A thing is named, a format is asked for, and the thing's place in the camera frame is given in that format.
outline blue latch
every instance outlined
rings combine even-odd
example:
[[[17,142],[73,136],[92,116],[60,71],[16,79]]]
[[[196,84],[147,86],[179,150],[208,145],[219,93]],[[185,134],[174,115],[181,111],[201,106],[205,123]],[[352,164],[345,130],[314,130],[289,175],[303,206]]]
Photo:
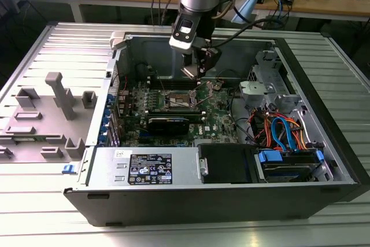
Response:
[[[316,151],[317,158],[320,160],[320,162],[323,162],[325,160],[325,157],[323,155],[323,152],[321,150]]]
[[[72,165],[72,164],[64,165],[64,168],[62,170],[63,175],[67,175],[67,174],[73,175],[75,173],[76,173],[76,171],[75,171],[75,166],[74,165]]]
[[[104,116],[108,117],[110,116],[111,112],[108,108],[104,109]]]
[[[106,118],[106,117],[103,117],[102,122],[103,122],[103,124],[108,124],[109,123],[109,119]]]
[[[99,130],[101,133],[104,133],[104,132],[107,132],[108,131],[108,128],[107,127],[100,127],[100,130]]]
[[[283,161],[282,154],[278,150],[263,150],[258,154],[260,162]]]
[[[115,97],[114,97],[113,95],[108,94],[108,95],[106,96],[106,102],[107,102],[107,103],[111,104],[112,102],[114,102],[114,100],[115,100]]]
[[[105,142],[106,141],[106,135],[99,134],[98,135],[98,140]]]

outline motherboard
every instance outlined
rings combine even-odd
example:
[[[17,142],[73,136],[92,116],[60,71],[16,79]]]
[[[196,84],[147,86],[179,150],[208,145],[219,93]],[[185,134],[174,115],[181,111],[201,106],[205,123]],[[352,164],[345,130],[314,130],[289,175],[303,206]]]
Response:
[[[216,80],[138,82],[120,92],[121,146],[237,143],[230,90]]]

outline floor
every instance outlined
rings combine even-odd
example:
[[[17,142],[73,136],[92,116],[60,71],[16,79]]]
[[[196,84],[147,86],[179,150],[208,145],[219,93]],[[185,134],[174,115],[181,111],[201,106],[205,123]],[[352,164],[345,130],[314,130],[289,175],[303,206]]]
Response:
[[[59,3],[33,3],[35,7],[47,18],[48,21],[73,21],[72,12],[68,5]],[[46,22],[29,7],[29,4],[20,2],[20,13],[17,15],[6,14],[0,18],[0,87],[16,69],[24,55],[34,43],[35,39],[45,27]],[[84,5],[82,7],[86,22],[89,23],[121,23],[121,24],[151,24],[150,10],[146,8],[116,8],[113,6]],[[166,23],[174,22],[176,11],[168,13]],[[235,27],[221,21],[221,27]],[[348,21],[323,21],[315,19],[290,18],[285,30],[303,32],[329,33],[341,48],[350,54],[353,45],[358,45],[358,32],[361,23]],[[368,48],[370,47],[369,34],[366,41],[356,54],[353,61],[370,78],[370,60]]]

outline green circuit board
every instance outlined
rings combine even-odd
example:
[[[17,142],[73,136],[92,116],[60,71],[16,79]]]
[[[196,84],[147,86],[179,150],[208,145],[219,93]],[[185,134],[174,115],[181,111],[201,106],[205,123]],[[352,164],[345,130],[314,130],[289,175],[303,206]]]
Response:
[[[199,86],[196,94],[191,94],[190,91],[151,90],[145,84],[132,88],[121,106],[121,126],[124,129],[121,145],[191,147],[199,143],[237,143],[235,125],[228,113],[228,89],[212,81]],[[201,121],[191,123],[186,135],[147,136],[145,122],[149,118],[148,112],[165,117],[169,111],[176,111],[179,113],[178,117]]]

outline sticker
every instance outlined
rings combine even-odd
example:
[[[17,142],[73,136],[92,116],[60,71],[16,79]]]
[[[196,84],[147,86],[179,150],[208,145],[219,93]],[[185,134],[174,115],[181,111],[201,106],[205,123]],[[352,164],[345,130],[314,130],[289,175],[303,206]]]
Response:
[[[132,150],[115,150],[114,157],[115,158],[129,158],[132,154]]]
[[[128,183],[131,185],[172,184],[171,154],[132,154],[129,168]]]

